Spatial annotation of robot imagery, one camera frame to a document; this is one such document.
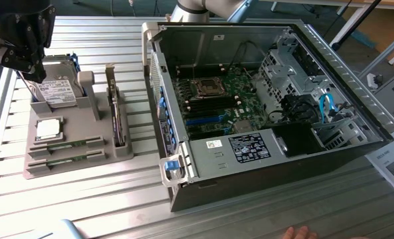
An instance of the hard drive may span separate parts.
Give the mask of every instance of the hard drive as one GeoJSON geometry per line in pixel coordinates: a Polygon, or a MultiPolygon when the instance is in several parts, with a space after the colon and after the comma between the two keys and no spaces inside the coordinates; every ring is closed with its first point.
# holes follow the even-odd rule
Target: hard drive
{"type": "Polygon", "coordinates": [[[24,80],[34,102],[47,102],[51,108],[77,105],[77,98],[86,95],[78,81],[78,56],[47,56],[43,62],[47,77],[42,84],[24,80]]]}

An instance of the floor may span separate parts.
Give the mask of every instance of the floor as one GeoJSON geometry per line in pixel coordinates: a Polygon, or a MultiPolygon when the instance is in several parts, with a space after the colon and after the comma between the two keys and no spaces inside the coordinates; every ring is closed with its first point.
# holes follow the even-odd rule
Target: floor
{"type": "MultiPolygon", "coordinates": [[[[81,0],[79,4],[73,4],[73,0],[56,1],[55,7],[58,15],[67,16],[107,16],[111,15],[110,1],[109,0],[81,0]]],[[[137,16],[165,16],[171,13],[175,7],[175,0],[139,0],[135,1],[137,16]],[[154,11],[155,2],[158,2],[158,11],[154,11]]],[[[306,23],[312,24],[321,34],[325,33],[332,22],[334,21],[336,7],[316,7],[316,14],[310,12],[312,6],[293,3],[280,3],[277,5],[277,12],[270,11],[272,2],[261,1],[250,14],[250,18],[294,18],[302,19],[306,23]]],[[[133,16],[133,9],[126,0],[114,0],[114,15],[115,16],[133,16]]],[[[332,30],[329,31],[325,39],[333,39],[336,33],[345,24],[344,19],[338,19],[332,30]]],[[[349,38],[342,48],[338,50],[345,62],[350,68],[358,73],[378,56],[378,51],[365,46],[354,38],[349,38]]],[[[382,62],[373,71],[374,74],[382,74],[385,79],[394,75],[394,67],[387,61],[382,62]]]]}

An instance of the motherboard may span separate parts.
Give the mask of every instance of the motherboard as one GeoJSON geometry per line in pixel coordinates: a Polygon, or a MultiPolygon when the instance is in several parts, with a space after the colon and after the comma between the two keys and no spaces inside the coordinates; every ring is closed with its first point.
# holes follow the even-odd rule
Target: motherboard
{"type": "Polygon", "coordinates": [[[191,140],[258,130],[266,122],[253,79],[241,67],[217,77],[178,79],[175,94],[191,140]]]}

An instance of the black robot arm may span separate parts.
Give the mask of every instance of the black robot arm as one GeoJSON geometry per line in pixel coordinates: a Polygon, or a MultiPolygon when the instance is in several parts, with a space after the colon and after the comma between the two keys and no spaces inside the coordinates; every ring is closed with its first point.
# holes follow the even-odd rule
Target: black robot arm
{"type": "Polygon", "coordinates": [[[42,60],[51,45],[55,7],[50,0],[0,0],[0,65],[42,83],[42,60]]]}

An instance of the warning label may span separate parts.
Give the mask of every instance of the warning label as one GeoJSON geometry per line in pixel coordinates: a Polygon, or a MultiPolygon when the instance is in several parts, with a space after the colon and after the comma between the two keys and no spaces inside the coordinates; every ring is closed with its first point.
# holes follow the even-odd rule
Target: warning label
{"type": "Polygon", "coordinates": [[[270,153],[260,133],[230,138],[238,162],[248,163],[264,158],[270,158],[270,153]]]}
{"type": "Polygon", "coordinates": [[[70,81],[44,81],[39,86],[40,93],[48,104],[59,104],[77,101],[70,81]]]}

